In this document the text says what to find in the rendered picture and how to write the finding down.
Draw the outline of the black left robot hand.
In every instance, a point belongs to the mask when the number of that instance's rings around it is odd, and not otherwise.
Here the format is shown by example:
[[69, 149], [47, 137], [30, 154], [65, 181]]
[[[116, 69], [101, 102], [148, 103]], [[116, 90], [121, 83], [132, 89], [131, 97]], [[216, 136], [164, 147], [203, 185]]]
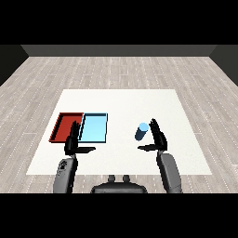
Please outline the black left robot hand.
[[74, 121], [71, 126], [71, 132], [66, 138], [64, 151], [66, 155], [75, 155], [77, 153], [89, 153], [95, 150], [95, 147], [79, 147], [78, 136], [79, 136], [80, 125]]

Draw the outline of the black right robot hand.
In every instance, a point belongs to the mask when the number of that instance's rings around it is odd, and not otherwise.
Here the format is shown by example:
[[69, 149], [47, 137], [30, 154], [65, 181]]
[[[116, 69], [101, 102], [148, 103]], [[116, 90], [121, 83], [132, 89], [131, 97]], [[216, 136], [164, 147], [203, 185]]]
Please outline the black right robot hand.
[[167, 140], [165, 134], [160, 130], [160, 127], [154, 118], [149, 123], [149, 126], [152, 132], [154, 144], [139, 146], [139, 149], [146, 152], [158, 151], [163, 153], [167, 150]]

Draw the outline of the red shallow open box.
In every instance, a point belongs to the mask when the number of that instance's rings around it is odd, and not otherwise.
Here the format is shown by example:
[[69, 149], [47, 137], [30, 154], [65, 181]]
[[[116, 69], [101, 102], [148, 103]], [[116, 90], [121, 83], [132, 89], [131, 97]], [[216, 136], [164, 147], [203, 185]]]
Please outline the red shallow open box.
[[49, 142], [64, 143], [70, 135], [73, 122], [82, 123], [82, 112], [61, 112], [52, 130]]

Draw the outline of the blue can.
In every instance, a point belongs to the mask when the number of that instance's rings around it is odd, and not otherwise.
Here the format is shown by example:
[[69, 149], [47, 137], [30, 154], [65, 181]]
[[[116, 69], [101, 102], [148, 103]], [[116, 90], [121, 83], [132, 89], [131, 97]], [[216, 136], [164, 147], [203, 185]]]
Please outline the blue can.
[[145, 134], [147, 133], [149, 126], [146, 123], [140, 123], [135, 134], [136, 140], [142, 140]]

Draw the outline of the light blue shallow open box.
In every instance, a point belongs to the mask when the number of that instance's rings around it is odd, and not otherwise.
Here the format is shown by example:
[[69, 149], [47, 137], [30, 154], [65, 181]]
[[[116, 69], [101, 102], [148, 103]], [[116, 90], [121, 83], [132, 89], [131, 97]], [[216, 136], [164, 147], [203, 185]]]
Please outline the light blue shallow open box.
[[105, 143], [107, 136], [108, 114], [87, 112], [83, 117], [78, 137], [79, 143]]

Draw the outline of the dark grey robot body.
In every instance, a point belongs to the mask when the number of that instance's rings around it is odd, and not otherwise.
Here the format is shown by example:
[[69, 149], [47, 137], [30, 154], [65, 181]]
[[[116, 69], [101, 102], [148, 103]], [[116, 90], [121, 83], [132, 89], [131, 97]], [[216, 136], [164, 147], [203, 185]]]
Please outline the dark grey robot body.
[[115, 181], [115, 175], [109, 175], [108, 181], [94, 186], [91, 193], [147, 193], [144, 186], [132, 183], [129, 175], [123, 175], [122, 182]]

